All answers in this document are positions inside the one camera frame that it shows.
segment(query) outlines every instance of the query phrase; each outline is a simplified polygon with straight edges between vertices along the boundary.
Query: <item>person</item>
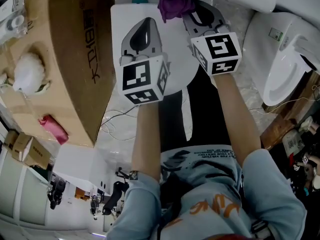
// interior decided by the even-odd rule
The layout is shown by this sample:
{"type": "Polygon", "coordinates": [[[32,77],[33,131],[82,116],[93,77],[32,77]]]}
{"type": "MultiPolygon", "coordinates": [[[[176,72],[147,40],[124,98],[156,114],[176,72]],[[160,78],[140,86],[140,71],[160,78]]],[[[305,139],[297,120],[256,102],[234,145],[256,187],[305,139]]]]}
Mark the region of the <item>person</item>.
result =
{"type": "Polygon", "coordinates": [[[96,221],[98,219],[98,214],[101,212],[99,210],[99,200],[96,195],[93,195],[91,197],[91,202],[90,202],[90,213],[93,215],[93,219],[96,221]]]}
{"type": "Polygon", "coordinates": [[[182,92],[139,107],[130,187],[108,240],[301,238],[306,209],[261,148],[233,76],[214,80],[217,89],[199,67],[187,86],[188,141],[182,92]]]}
{"type": "Polygon", "coordinates": [[[50,208],[52,210],[61,204],[62,195],[65,191],[65,188],[66,182],[63,179],[56,177],[52,185],[52,189],[50,189],[47,193],[47,197],[50,201],[50,208]]]}

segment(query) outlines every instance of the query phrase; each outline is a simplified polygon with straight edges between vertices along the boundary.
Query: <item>toilet lid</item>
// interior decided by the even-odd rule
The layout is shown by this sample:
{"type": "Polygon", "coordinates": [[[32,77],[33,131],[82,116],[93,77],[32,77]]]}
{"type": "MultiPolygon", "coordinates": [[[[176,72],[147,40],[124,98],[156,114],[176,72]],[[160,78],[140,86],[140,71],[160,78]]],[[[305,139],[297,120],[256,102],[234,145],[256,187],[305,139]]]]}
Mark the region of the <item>toilet lid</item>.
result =
{"type": "Polygon", "coordinates": [[[295,51],[294,43],[295,40],[275,56],[263,94],[263,101],[268,106],[275,106],[286,99],[297,87],[304,73],[311,70],[295,51]]]}

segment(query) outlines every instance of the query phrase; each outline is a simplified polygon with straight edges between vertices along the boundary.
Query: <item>pink object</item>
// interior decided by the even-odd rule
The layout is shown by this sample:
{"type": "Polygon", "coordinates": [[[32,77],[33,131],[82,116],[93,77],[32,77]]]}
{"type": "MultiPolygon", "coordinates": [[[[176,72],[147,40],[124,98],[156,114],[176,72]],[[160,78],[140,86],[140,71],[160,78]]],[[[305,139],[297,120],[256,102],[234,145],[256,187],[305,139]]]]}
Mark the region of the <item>pink object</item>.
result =
{"type": "Polygon", "coordinates": [[[69,140],[65,129],[63,129],[62,126],[51,115],[45,115],[43,119],[38,121],[44,129],[46,129],[56,138],[60,145],[63,145],[69,140]]]}

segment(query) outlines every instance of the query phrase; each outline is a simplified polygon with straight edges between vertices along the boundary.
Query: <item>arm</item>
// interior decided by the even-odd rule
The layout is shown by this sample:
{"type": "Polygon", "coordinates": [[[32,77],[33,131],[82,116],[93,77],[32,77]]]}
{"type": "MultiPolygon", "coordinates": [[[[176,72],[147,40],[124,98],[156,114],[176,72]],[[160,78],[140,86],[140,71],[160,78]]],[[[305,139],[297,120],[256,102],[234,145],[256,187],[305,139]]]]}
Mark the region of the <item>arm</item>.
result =
{"type": "Polygon", "coordinates": [[[139,108],[132,170],[138,179],[130,180],[120,216],[107,233],[108,240],[147,240],[161,217],[160,133],[158,104],[139,108]]]}
{"type": "Polygon", "coordinates": [[[132,154],[132,170],[144,173],[159,181],[160,155],[158,103],[149,103],[139,108],[132,154]]]}
{"type": "Polygon", "coordinates": [[[242,166],[245,198],[257,219],[268,222],[275,239],[298,240],[306,209],[295,197],[269,152],[261,149],[258,129],[232,75],[214,78],[236,159],[242,166]]]}
{"type": "Polygon", "coordinates": [[[231,146],[236,160],[242,166],[250,153],[261,149],[260,135],[234,77],[231,74],[220,74],[214,80],[231,146]]]}

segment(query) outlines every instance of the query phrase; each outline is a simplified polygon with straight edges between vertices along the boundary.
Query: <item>forearm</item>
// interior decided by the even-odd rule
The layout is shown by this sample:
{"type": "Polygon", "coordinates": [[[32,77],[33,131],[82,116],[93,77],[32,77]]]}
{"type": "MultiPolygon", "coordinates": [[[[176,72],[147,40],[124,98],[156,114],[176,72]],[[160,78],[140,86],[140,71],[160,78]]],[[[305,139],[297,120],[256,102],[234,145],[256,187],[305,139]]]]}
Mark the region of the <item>forearm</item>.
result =
{"type": "Polygon", "coordinates": [[[140,106],[132,154],[132,170],[160,180],[160,132],[158,103],[140,106]]]}
{"type": "Polygon", "coordinates": [[[261,148],[260,135],[231,74],[214,77],[232,149],[242,166],[246,157],[261,148]]]}
{"type": "Polygon", "coordinates": [[[139,173],[129,184],[123,210],[108,232],[108,240],[148,240],[161,218],[159,183],[139,173]]]}

